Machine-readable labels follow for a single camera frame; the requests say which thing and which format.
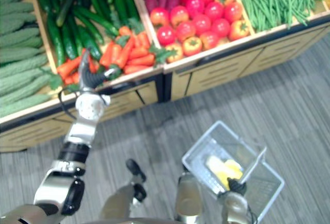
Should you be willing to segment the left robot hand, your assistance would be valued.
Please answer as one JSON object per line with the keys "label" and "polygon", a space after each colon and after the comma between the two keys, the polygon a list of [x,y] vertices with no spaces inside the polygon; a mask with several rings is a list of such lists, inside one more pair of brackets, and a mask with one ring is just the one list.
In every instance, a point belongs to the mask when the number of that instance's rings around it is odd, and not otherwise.
{"label": "left robot hand", "polygon": [[118,72],[118,68],[111,68],[103,73],[92,73],[89,67],[90,48],[85,49],[78,67],[78,86],[80,91],[95,91],[104,81],[109,80]]}

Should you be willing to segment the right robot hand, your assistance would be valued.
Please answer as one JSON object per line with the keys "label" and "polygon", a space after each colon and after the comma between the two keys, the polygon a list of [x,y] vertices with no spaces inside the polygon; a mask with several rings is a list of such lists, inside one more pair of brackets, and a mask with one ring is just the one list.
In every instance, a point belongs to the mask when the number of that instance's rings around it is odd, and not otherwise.
{"label": "right robot hand", "polygon": [[238,193],[242,196],[245,195],[248,188],[246,182],[240,183],[237,179],[232,179],[232,178],[227,178],[227,182],[228,182],[229,190],[223,193],[218,193],[217,198],[221,198],[228,192]]}

